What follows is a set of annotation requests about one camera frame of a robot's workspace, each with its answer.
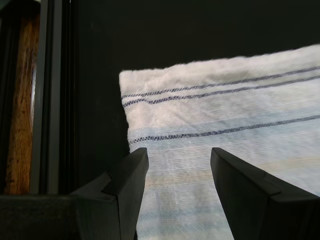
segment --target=black frame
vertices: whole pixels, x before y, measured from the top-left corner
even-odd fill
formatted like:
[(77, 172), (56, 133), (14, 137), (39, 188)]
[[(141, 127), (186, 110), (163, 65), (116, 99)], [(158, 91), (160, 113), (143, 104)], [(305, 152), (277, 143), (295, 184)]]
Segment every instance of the black frame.
[(41, 1), (30, 193), (59, 192), (63, 0)]

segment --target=black surface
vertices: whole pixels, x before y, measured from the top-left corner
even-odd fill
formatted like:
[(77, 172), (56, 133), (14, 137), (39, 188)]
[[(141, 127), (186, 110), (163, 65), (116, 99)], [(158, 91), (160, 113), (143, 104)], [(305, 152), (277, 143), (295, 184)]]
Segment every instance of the black surface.
[(73, 2), (78, 186), (129, 152), (122, 70), (260, 55), (320, 41), (317, 0)]
[(320, 239), (320, 197), (221, 148), (211, 170), (234, 240)]

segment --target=woven fabric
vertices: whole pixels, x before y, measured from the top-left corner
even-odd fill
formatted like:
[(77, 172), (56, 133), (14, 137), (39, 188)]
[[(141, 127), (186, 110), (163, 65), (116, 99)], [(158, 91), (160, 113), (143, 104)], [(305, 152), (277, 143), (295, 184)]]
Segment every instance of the woven fabric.
[(140, 240), (233, 239), (213, 147), (320, 195), (320, 45), (123, 71), (119, 81), (130, 151), (149, 155)]

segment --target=striped towel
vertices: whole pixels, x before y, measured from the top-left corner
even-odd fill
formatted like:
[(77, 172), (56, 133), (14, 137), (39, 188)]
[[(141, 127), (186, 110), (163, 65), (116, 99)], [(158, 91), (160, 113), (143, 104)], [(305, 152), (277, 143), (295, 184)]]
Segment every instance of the striped towel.
[(212, 147), (320, 195), (320, 45), (123, 71), (119, 80), (130, 151), (149, 155), (140, 240), (233, 239)]

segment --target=blue stripe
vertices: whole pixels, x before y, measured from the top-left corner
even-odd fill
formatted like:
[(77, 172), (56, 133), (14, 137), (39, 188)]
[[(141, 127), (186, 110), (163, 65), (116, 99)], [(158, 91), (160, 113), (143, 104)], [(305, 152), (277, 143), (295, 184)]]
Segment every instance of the blue stripe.
[(242, 79), (242, 80), (231, 81), (231, 82), (212, 83), (212, 84), (204, 84), (204, 85), (197, 85), (197, 86), (185, 86), (185, 87), (171, 88), (171, 89), (165, 89), (165, 90), (160, 90), (160, 91), (150, 91), (150, 92), (145, 92), (145, 93), (128, 94), (128, 95), (123, 95), (121, 97), (121, 99), (131, 98), (131, 97), (146, 97), (146, 96), (159, 95), (159, 94), (164, 94), (164, 93), (174, 93), (174, 92), (180, 92), (180, 91), (186, 91), (186, 90), (205, 89), (205, 88), (217, 87), (217, 86), (227, 86), (227, 85), (234, 85), (234, 84), (257, 82), (257, 81), (268, 80), (268, 79), (277, 79), (277, 78), (290, 76), (290, 75), (294, 75), (294, 74), (312, 72), (312, 71), (319, 70), (319, 69), (320, 69), (320, 66), (315, 66), (315, 67), (310, 67), (310, 68), (305, 68), (305, 69), (300, 69), (300, 70), (295, 70), (295, 71), (288, 71), (288, 72), (280, 73), (280, 74), (260, 76), (260, 77)]
[(183, 100), (183, 99), (200, 99), (208, 96), (213, 96), (213, 95), (220, 95), (220, 94), (232, 94), (232, 93), (237, 93), (237, 92), (242, 92), (242, 91), (247, 91), (247, 90), (257, 90), (257, 89), (267, 89), (267, 88), (275, 88), (279, 86), (284, 86), (284, 85), (289, 85), (289, 84), (295, 84), (295, 83), (301, 83), (301, 82), (306, 82), (310, 80), (315, 80), (319, 79), (320, 75), (317, 76), (311, 76), (308, 78), (303, 78), (303, 79), (296, 79), (296, 80), (291, 80), (291, 81), (285, 81), (285, 82), (279, 82), (279, 83), (274, 83), (274, 84), (268, 84), (268, 85), (262, 85), (262, 86), (248, 86), (248, 87), (240, 87), (236, 89), (230, 89), (230, 90), (220, 90), (220, 91), (212, 91), (212, 92), (207, 92), (203, 94), (195, 94), (195, 95), (186, 95), (186, 96), (169, 96), (166, 98), (161, 98), (157, 100), (147, 100), (145, 98), (140, 98), (132, 101), (128, 101), (125, 104), (123, 104), (123, 107), (126, 108), (132, 104), (137, 104), (140, 102), (145, 102), (148, 104), (160, 104), (172, 100)]
[(307, 116), (307, 117), (301, 117), (301, 118), (295, 118), (295, 119), (283, 120), (283, 121), (275, 121), (275, 122), (269, 122), (269, 123), (261, 123), (261, 124), (255, 124), (255, 125), (249, 125), (249, 126), (234, 127), (234, 128), (228, 128), (228, 129), (223, 129), (218, 131), (207, 131), (207, 132), (201, 132), (201, 133), (184, 133), (184, 134), (174, 134), (174, 135), (165, 135), (165, 136), (143, 136), (143, 137), (134, 139), (129, 143), (135, 144), (143, 141), (162, 141), (162, 140), (172, 140), (172, 139), (207, 137), (212, 135), (240, 132), (243, 130), (259, 129), (259, 128), (278, 126), (278, 125), (305, 122), (305, 121), (310, 121), (315, 119), (320, 119), (320, 115), (313, 115), (313, 116)]

